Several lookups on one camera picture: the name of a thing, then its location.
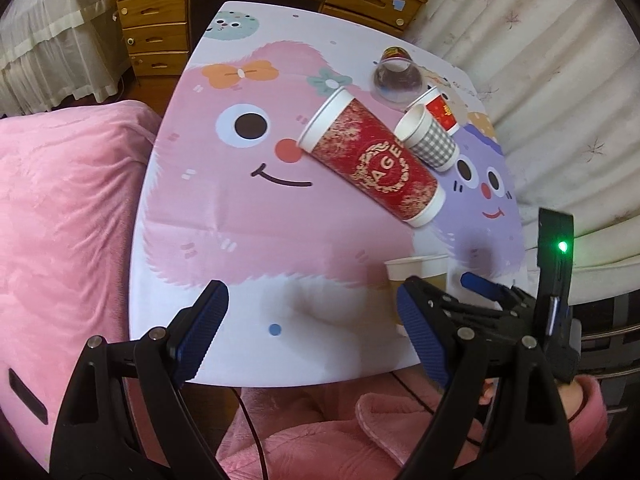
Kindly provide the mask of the tall red patterned paper cup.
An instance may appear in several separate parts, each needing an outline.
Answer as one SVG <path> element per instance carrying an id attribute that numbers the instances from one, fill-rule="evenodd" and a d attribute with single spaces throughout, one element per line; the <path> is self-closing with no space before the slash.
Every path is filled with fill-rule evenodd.
<path id="1" fill-rule="evenodd" d="M 309 119 L 297 145 L 415 229 L 444 206 L 446 193 L 434 174 L 344 88 Z"/>

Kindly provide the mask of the pink fleece bed blanket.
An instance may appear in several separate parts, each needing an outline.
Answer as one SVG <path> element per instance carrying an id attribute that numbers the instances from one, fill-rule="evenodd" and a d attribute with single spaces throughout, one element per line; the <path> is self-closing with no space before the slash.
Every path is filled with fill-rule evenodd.
<path id="1" fill-rule="evenodd" d="M 138 101 L 1 123 L 1 425 L 40 466 L 87 339 L 128 336 L 134 220 L 160 116 Z"/>

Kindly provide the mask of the white floral curtain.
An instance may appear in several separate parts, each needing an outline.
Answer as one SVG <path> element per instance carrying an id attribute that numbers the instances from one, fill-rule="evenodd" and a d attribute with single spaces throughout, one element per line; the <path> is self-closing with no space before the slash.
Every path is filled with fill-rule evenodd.
<path id="1" fill-rule="evenodd" d="M 468 74 L 525 243 L 575 219 L 575 304 L 639 287 L 639 43 L 615 0 L 427 0 L 407 39 Z"/>

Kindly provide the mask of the clear glass cup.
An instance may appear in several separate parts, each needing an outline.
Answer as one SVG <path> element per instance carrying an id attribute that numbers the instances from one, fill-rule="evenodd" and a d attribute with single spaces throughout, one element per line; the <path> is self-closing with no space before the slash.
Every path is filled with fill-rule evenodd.
<path id="1" fill-rule="evenodd" d="M 372 75 L 374 95 L 395 108 L 405 108 L 426 92 L 420 67 L 402 47 L 386 48 Z"/>

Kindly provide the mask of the grey checkered paper cup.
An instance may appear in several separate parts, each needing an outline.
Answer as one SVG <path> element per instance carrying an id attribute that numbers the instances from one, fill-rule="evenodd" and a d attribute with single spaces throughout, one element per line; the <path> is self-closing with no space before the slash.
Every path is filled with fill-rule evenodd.
<path id="1" fill-rule="evenodd" d="M 449 170 L 460 150 L 450 134 L 423 104 L 410 107 L 394 129 L 400 143 L 438 172 Z"/>

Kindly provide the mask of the white frilled cloth cover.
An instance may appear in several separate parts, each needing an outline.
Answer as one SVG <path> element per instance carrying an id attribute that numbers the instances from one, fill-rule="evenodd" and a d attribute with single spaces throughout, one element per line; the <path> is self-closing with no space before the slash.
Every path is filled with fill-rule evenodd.
<path id="1" fill-rule="evenodd" d="M 10 0 L 1 14 L 1 113 L 102 103 L 130 66 L 116 0 Z"/>

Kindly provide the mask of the cartoon monster table cover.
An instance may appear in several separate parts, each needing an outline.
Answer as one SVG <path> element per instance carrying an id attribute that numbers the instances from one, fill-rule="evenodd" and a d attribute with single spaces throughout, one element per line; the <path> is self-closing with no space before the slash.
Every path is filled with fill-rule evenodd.
<path id="1" fill-rule="evenodd" d="M 292 387 L 400 370 L 388 260 L 441 256 L 448 290 L 471 271 L 526 284 L 513 181 L 469 76 L 408 52 L 447 99 L 460 156 L 438 178 L 442 211 L 413 229 L 299 151 L 312 115 L 344 88 L 387 127 L 400 111 L 371 82 L 398 39 L 286 6 L 229 1 L 184 69 L 153 148 L 131 257 L 129 335 L 165 326 L 213 280 L 229 307 L 196 381 Z"/>

